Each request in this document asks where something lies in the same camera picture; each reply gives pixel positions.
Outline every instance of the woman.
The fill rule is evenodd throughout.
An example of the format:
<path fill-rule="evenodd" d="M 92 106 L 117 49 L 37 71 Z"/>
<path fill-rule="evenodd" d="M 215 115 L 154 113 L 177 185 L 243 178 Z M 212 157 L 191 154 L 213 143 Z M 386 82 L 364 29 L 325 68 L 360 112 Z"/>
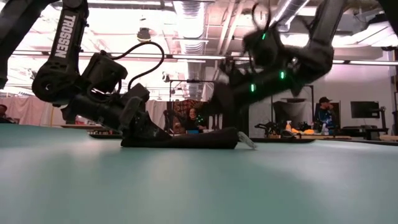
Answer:
<path fill-rule="evenodd" d="M 8 117 L 6 112 L 7 112 L 7 106 L 0 105 L 0 123 L 1 124 L 16 124 L 17 121 Z"/>
<path fill-rule="evenodd" d="M 186 131 L 199 131 L 199 133 L 202 133 L 203 130 L 207 128 L 205 125 L 205 120 L 198 117 L 197 110 L 195 108 L 191 108 L 187 111 L 187 119 L 183 124 L 175 124 L 176 128 L 181 125 Z"/>

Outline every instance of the ductwork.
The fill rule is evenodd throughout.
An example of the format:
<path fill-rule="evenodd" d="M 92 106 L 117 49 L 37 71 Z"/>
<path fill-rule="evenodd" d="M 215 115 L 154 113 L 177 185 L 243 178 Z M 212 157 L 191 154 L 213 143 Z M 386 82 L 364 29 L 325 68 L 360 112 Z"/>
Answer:
<path fill-rule="evenodd" d="M 279 23 L 280 32 L 288 32 L 290 23 L 299 11 L 307 5 L 310 0 L 279 0 L 278 7 L 274 12 L 272 23 L 282 19 Z"/>
<path fill-rule="evenodd" d="M 205 32 L 205 3 L 196 1 L 175 1 L 175 12 L 177 13 L 179 28 L 178 34 L 181 38 L 192 39 L 180 42 L 182 54 L 203 54 L 205 43 L 195 39 L 201 39 Z M 188 79 L 199 79 L 200 63 L 188 62 Z M 189 86 L 189 94 L 193 98 L 201 97 L 197 93 L 197 86 Z"/>
<path fill-rule="evenodd" d="M 172 6 L 162 6 L 160 4 L 150 4 L 151 2 L 158 1 L 126 1 L 121 4 L 120 1 L 89 1 L 88 7 L 90 9 L 139 9 L 139 10 L 162 10 L 174 12 Z M 62 7 L 62 2 L 58 1 L 51 4 L 53 7 Z"/>

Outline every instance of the white wall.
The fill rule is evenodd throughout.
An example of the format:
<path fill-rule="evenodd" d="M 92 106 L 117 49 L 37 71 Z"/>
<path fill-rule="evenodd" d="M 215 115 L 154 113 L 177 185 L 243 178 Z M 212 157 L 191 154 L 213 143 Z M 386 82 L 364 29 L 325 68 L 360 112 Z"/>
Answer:
<path fill-rule="evenodd" d="M 389 60 L 387 52 L 378 60 Z M 351 118 L 350 101 L 378 101 L 380 106 L 386 107 L 387 128 L 392 127 L 393 92 L 391 75 L 394 67 L 365 66 L 365 65 L 334 65 L 331 72 L 312 83 L 314 85 L 315 102 L 320 97 L 326 96 L 332 100 L 340 101 L 341 125 L 359 126 L 362 124 L 377 125 L 381 127 L 381 119 L 353 119 Z M 207 75 L 213 75 L 213 68 L 206 68 Z M 291 98 L 290 91 L 274 95 L 274 101 L 281 98 Z M 310 89 L 304 88 L 299 97 L 310 101 Z M 265 99 L 250 107 L 249 135 L 252 138 L 261 138 L 263 131 L 253 128 L 257 123 L 266 123 L 271 120 L 271 100 Z"/>

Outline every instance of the man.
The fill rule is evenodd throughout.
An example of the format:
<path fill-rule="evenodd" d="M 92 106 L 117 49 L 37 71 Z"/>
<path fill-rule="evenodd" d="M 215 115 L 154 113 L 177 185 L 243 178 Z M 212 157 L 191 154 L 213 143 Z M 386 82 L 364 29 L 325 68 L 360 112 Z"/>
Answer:
<path fill-rule="evenodd" d="M 7 111 L 7 106 L 6 105 L 0 105 L 0 123 L 2 124 L 11 124 L 14 123 L 14 121 L 12 120 L 12 118 L 9 118 L 6 114 Z"/>
<path fill-rule="evenodd" d="M 326 124 L 326 128 L 335 128 L 335 113 L 333 112 L 333 105 L 327 97 L 321 97 L 319 99 L 319 112 L 317 114 L 318 120 L 323 124 Z"/>

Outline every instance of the desk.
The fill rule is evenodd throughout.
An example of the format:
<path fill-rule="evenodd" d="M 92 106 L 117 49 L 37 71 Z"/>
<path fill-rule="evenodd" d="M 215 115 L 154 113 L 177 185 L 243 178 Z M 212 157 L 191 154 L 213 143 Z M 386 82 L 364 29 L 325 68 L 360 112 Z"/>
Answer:
<path fill-rule="evenodd" d="M 380 140 L 382 141 L 398 141 L 398 136 L 390 136 L 387 134 L 380 135 Z"/>
<path fill-rule="evenodd" d="M 106 128 L 100 125 L 87 125 L 87 124 L 64 124 L 61 125 L 63 128 L 83 129 L 88 131 L 105 131 Z"/>
<path fill-rule="evenodd" d="M 121 149 L 85 130 L 0 125 L 4 224 L 398 221 L 398 147 Z"/>
<path fill-rule="evenodd" d="M 296 135 L 299 139 L 351 139 L 350 136 L 333 136 L 333 135 L 320 135 L 320 134 L 299 134 Z"/>

